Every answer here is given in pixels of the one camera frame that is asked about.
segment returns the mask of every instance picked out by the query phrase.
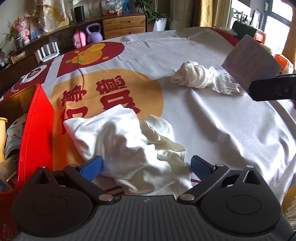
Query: white router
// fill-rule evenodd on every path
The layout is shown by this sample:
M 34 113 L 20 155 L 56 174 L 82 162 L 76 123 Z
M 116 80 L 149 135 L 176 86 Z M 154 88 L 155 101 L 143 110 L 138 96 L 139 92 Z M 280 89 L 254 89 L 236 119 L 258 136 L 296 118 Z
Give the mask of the white router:
M 43 63 L 50 60 L 50 59 L 52 59 L 52 58 L 55 58 L 55 57 L 57 57 L 59 55 L 59 47 L 57 45 L 57 42 L 52 42 L 52 49 L 54 51 L 53 53 L 50 52 L 48 44 L 46 45 L 46 49 L 47 49 L 48 55 L 45 54 L 44 48 L 41 47 L 41 52 L 42 52 L 43 57 L 41 56 L 40 50 L 39 49 L 37 50 L 39 59 Z

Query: white flower pot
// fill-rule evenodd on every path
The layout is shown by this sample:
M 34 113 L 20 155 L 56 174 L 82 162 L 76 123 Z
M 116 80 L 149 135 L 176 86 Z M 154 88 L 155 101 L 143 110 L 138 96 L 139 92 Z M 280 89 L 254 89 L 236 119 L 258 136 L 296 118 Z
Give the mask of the white flower pot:
M 153 27 L 153 32 L 164 31 L 167 20 L 168 20 L 167 18 L 161 18 L 160 20 L 155 21 L 154 27 Z

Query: pink stuffed toy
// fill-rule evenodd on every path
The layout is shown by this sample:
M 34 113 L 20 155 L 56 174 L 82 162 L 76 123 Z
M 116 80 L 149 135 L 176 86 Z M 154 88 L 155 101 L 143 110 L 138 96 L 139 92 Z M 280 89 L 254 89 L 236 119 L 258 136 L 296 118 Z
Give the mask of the pink stuffed toy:
M 21 37 L 23 42 L 28 42 L 30 31 L 26 29 L 28 18 L 25 16 L 18 16 L 18 22 L 13 24 L 13 27 L 18 31 L 18 37 Z

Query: wooden drawer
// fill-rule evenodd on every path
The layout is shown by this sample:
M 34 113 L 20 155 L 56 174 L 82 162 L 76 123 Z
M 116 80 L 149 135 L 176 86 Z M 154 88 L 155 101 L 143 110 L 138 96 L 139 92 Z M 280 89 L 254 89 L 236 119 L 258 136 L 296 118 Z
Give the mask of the wooden drawer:
M 146 26 L 146 16 L 128 16 L 103 20 L 103 30 L 110 31 L 121 28 L 143 27 Z
M 104 32 L 105 39 L 121 37 L 130 34 L 145 33 L 146 27 L 122 28 Z
M 38 63 L 35 56 L 30 55 L 0 73 L 0 79 L 8 81 L 18 76 L 21 78 L 23 75 L 29 73 L 33 68 L 37 67 L 37 65 Z

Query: red plastic bin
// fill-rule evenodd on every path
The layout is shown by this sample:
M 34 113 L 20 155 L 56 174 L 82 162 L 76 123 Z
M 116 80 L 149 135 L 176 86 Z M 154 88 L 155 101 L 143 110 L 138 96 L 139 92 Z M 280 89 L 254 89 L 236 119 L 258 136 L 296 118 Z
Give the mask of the red plastic bin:
M 0 240 L 11 240 L 17 234 L 10 207 L 25 182 L 39 166 L 52 170 L 54 109 L 40 84 L 33 84 L 0 102 L 0 115 L 8 119 L 6 129 L 25 113 L 28 115 L 19 153 L 17 183 L 11 192 L 0 193 Z

